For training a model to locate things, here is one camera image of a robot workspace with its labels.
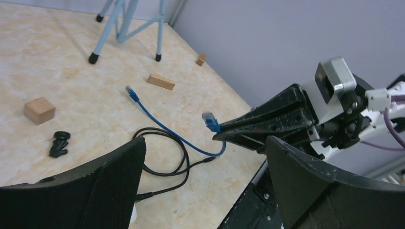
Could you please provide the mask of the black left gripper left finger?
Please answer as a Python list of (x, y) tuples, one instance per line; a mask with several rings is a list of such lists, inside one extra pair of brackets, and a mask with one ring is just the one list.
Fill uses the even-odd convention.
[(112, 152), (37, 183), (0, 189), (3, 229), (126, 229), (146, 143), (137, 137)]

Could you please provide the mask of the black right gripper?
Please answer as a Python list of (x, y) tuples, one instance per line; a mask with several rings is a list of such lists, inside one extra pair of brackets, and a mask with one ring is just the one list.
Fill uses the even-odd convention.
[[(326, 111), (337, 110), (340, 113), (332, 114), (331, 118), (324, 117), (324, 122), (315, 127), (320, 138), (313, 140), (309, 146), (314, 156), (320, 159), (329, 158), (360, 142), (360, 133), (371, 123), (371, 119), (362, 112), (368, 104), (365, 92), (373, 87), (357, 75), (354, 78), (357, 83), (354, 91), (345, 93), (336, 105), (324, 105)], [(299, 109), (308, 111), (310, 120), (279, 118)], [(309, 140), (307, 129), (313, 126), (312, 120), (309, 99), (301, 86), (294, 83), (243, 116), (220, 124), (221, 131), (213, 136), (213, 140), (263, 152), (269, 136), (291, 145)]]

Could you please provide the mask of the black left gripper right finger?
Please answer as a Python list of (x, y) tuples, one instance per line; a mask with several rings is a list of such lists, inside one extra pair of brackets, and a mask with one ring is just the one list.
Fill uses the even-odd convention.
[(266, 156), (284, 228), (404, 228), (404, 186), (348, 172), (274, 136)]

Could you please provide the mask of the white TP-Link switch box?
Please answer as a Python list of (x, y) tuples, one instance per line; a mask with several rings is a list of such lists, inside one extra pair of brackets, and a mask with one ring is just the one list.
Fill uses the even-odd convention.
[(131, 223), (135, 222), (136, 218), (137, 218), (137, 211), (136, 211), (136, 206), (134, 205), (133, 209), (132, 209), (131, 216), (130, 216), (129, 223), (131, 224)]

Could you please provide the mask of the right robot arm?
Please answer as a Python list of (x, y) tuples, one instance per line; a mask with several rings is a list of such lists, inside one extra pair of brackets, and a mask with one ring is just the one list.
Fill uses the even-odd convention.
[(405, 77), (388, 88), (374, 89), (363, 79), (331, 104), (310, 97), (294, 83), (248, 113), (214, 128), (213, 140), (232, 143), (263, 154), (275, 136), (315, 158), (331, 156), (368, 138), (389, 132), (404, 149), (399, 133), (405, 129)]

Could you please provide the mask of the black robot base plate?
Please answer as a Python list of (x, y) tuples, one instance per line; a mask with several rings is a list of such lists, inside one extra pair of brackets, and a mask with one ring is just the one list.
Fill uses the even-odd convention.
[(219, 229), (282, 229), (283, 222), (265, 161), (231, 207)]

